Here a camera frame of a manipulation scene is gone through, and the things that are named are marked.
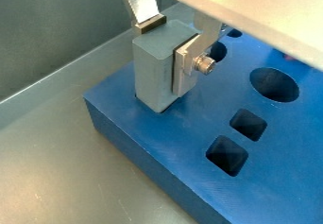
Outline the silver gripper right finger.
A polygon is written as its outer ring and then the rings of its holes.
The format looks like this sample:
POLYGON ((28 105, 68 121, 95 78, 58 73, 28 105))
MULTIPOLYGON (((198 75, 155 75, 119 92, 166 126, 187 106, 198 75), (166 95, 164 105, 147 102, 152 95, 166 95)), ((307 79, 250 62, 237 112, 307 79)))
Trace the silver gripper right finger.
POLYGON ((195 87, 198 74, 212 72, 216 61, 207 49, 233 29, 200 11, 195 12, 194 27, 196 34, 174 50, 174 94, 178 97, 195 87))

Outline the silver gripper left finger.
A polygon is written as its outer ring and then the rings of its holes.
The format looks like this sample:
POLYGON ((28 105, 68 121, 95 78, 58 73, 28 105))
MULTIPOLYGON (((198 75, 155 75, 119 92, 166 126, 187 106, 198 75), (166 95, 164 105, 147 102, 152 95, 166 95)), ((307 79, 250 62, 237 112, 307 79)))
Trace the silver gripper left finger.
POLYGON ((132 28, 136 35, 143 35, 167 23, 167 16, 159 11, 156 0, 126 0, 132 28))

